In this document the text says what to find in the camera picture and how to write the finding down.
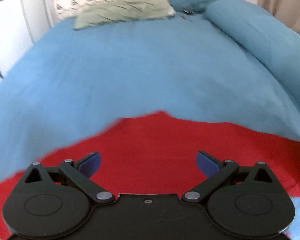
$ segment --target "red fabric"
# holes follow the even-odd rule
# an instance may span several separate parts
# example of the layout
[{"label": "red fabric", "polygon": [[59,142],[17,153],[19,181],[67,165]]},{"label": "red fabric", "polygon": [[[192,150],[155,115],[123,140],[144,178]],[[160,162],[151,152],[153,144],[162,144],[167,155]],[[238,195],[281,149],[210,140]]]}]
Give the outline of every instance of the red fabric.
[{"label": "red fabric", "polygon": [[[199,150],[243,166],[264,161],[291,196],[300,196],[299,142],[229,123],[177,120],[163,112],[121,119],[103,134],[57,150],[40,161],[45,166],[57,166],[64,159],[79,160],[98,151],[101,168],[91,179],[113,194],[181,195],[205,179],[196,167]],[[1,209],[20,176],[18,173],[0,183],[1,239],[9,236]]]}]

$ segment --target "blue finger pad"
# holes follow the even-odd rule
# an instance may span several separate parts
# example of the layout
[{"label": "blue finger pad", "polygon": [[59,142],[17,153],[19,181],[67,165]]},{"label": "blue finger pad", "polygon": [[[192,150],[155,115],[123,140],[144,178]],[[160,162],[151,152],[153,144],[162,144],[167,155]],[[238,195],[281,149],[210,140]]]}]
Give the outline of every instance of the blue finger pad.
[{"label": "blue finger pad", "polygon": [[100,154],[95,154],[92,157],[88,158],[86,161],[81,163],[78,166],[78,171],[81,172],[87,178],[90,178],[101,165]]},{"label": "blue finger pad", "polygon": [[197,167],[208,178],[220,171],[220,167],[217,163],[201,153],[197,155]]}]

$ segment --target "bedding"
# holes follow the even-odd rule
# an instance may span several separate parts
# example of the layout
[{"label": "bedding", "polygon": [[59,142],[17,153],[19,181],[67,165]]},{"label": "bedding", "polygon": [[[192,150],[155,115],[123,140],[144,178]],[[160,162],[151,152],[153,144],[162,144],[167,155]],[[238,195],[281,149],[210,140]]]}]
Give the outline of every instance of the bedding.
[{"label": "bedding", "polygon": [[206,17],[260,60],[300,103],[298,33],[263,8],[239,0],[212,4]]},{"label": "bedding", "polygon": [[[178,11],[196,14],[81,31],[73,31],[75,19],[66,19],[49,30],[0,83],[0,181],[53,149],[95,135],[119,117],[157,110],[300,141],[300,98],[258,54],[237,42],[235,33],[231,36],[226,23],[240,17],[243,5],[228,2],[190,0],[183,5],[170,0]],[[211,17],[227,3],[232,14]],[[251,10],[258,14],[260,9]],[[248,24],[242,21],[236,31],[249,37]],[[289,31],[274,29],[273,35]],[[277,44],[269,46],[265,57]],[[282,44],[283,49],[289,46]],[[300,60],[300,53],[293,53]],[[272,59],[271,66],[281,60]],[[288,69],[286,75],[294,71]],[[291,168],[298,171],[300,153],[294,158]],[[294,240],[300,239],[294,234]]]},{"label": "bedding", "polygon": [[77,17],[74,30],[115,21],[168,18],[174,14],[168,0],[112,0],[96,3],[83,11]]}]

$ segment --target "metal pin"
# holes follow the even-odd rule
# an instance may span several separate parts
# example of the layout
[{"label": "metal pin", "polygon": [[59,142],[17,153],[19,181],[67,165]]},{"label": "metal pin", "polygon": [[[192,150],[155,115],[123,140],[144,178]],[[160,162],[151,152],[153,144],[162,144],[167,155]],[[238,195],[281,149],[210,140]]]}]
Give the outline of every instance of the metal pin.
[{"label": "metal pin", "polygon": [[185,198],[189,200],[197,200],[200,198],[200,193],[195,191],[190,191],[185,194]]},{"label": "metal pin", "polygon": [[108,200],[110,198],[112,198],[112,194],[107,191],[101,191],[97,194],[97,199],[100,199],[100,200]]}]

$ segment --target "sage green pillow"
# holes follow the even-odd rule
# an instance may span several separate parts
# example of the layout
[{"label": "sage green pillow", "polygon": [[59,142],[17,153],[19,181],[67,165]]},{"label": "sage green pillow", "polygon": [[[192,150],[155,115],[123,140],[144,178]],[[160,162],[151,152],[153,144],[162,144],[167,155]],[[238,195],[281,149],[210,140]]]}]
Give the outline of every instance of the sage green pillow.
[{"label": "sage green pillow", "polygon": [[116,21],[167,18],[175,14],[168,0],[111,0],[95,3],[83,11],[74,30]]}]

